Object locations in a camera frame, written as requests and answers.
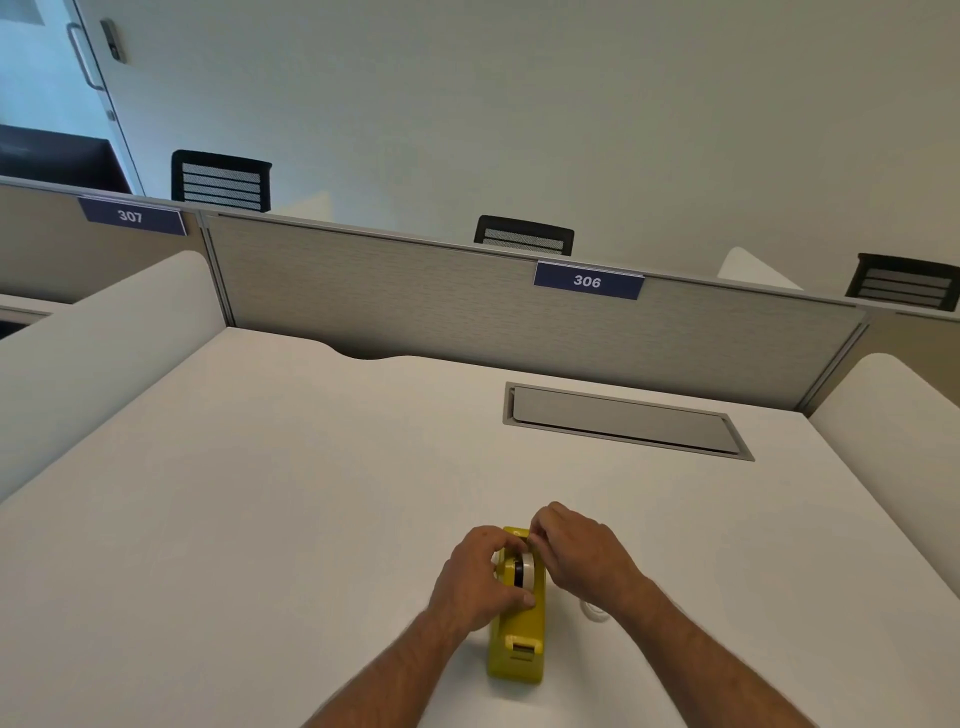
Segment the person's right hand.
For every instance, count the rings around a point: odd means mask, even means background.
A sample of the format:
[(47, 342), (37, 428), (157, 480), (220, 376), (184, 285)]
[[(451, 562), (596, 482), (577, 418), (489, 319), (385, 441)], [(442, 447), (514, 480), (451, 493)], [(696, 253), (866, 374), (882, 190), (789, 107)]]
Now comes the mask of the person's right hand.
[(553, 581), (613, 617), (642, 613), (649, 580), (606, 524), (568, 509), (574, 539), (573, 574)]

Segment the person's left hand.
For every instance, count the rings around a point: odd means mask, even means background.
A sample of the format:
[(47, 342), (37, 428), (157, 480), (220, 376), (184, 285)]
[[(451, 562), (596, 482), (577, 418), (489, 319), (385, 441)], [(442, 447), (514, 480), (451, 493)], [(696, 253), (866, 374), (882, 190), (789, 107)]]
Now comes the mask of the person's left hand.
[(510, 611), (496, 610), (495, 567), (492, 557), (501, 549), (529, 552), (521, 537), (493, 525), (470, 529), (453, 548), (429, 598), (426, 613), (456, 645), (494, 618)]

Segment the white tape roll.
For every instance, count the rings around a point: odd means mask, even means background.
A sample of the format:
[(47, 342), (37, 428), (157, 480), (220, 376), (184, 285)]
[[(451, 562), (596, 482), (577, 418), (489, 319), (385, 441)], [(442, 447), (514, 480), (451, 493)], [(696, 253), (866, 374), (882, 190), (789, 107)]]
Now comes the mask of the white tape roll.
[(491, 563), (498, 581), (534, 593), (538, 577), (537, 561), (533, 553), (500, 549), (491, 557)]

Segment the yellow tape dispenser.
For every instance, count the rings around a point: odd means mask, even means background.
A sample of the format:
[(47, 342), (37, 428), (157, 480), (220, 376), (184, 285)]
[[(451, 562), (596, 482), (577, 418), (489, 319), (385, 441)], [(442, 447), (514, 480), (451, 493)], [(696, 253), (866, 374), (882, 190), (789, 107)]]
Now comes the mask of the yellow tape dispenser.
[(539, 555), (530, 552), (536, 561), (536, 606), (508, 611), (491, 622), (486, 672), (500, 680), (540, 685), (545, 673), (547, 573)]

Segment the person's left forearm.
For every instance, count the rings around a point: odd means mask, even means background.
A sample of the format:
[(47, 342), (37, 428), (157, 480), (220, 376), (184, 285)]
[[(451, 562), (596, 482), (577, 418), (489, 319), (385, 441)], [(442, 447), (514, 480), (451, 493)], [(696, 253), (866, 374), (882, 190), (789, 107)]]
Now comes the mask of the person's left forearm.
[(428, 606), (301, 728), (417, 728), (450, 659), (492, 612)]

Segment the person's right forearm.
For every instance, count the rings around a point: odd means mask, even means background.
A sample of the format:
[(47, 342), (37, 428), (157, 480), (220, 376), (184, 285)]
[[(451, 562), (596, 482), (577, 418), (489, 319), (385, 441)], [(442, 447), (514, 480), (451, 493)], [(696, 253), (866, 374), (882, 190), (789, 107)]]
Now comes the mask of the person's right forearm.
[(582, 600), (609, 614), (653, 669), (687, 728), (815, 728), (651, 579), (602, 580)]

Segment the wide grey partition panel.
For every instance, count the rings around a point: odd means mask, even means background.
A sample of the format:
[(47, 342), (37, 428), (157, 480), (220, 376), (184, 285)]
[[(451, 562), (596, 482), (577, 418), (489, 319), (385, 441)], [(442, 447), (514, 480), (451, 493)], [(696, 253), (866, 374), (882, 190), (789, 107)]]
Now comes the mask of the wide grey partition panel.
[(204, 215), (234, 324), (356, 358), (416, 356), (799, 410), (868, 327), (854, 304), (559, 263), (636, 279), (624, 298), (537, 285), (507, 250)]

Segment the blue number sign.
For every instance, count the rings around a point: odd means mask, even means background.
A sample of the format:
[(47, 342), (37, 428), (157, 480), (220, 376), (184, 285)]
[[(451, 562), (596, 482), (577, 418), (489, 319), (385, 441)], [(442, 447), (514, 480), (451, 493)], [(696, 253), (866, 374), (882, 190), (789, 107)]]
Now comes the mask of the blue number sign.
[(645, 281), (646, 276), (642, 273), (621, 273), (539, 260), (535, 265), (533, 284), (536, 287), (636, 301)]
[(87, 196), (78, 196), (77, 201), (90, 223), (174, 237), (188, 236), (184, 214), (176, 208)]

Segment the black mesh office chair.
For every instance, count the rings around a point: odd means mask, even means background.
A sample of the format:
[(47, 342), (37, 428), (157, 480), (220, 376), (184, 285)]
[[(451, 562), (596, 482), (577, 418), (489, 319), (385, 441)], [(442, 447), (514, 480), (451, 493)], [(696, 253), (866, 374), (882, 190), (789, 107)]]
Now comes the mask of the black mesh office chair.
[(272, 208), (270, 162), (208, 151), (171, 154), (171, 198), (242, 211)]
[(570, 257), (575, 231), (553, 224), (495, 215), (478, 218), (473, 243), (522, 250), (536, 254)]
[(954, 312), (960, 304), (960, 267), (860, 252), (846, 297)]

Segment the white rounded side divider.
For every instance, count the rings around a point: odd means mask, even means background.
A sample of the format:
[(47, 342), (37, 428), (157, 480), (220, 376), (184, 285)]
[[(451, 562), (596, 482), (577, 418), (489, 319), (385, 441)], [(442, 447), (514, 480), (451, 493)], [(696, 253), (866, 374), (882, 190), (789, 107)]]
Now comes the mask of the white rounded side divider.
[(0, 339), (0, 504), (225, 329), (182, 251)]
[(960, 599), (960, 407), (873, 353), (810, 423)]
[(729, 250), (716, 277), (722, 281), (741, 284), (802, 290), (801, 286), (742, 247)]

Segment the beige partition panel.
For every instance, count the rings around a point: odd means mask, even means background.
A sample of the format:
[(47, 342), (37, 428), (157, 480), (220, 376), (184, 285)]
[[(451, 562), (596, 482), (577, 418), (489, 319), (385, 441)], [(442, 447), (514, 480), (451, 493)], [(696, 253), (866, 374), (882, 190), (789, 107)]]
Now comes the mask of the beige partition panel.
[[(188, 235), (90, 223), (77, 198), (180, 210)], [(197, 211), (170, 200), (0, 176), (0, 294), (74, 304), (181, 252), (210, 254)]]
[(862, 302), (865, 317), (796, 406), (811, 416), (863, 358), (892, 356), (960, 407), (960, 312)]

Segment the glass door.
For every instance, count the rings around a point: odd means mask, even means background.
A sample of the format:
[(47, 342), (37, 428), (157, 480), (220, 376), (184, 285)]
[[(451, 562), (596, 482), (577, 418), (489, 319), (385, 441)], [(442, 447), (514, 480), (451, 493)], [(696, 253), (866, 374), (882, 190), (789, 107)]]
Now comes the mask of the glass door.
[(0, 124), (107, 140), (141, 195), (114, 102), (85, 83), (66, 36), (70, 21), (83, 26), (93, 50), (78, 0), (0, 0)]

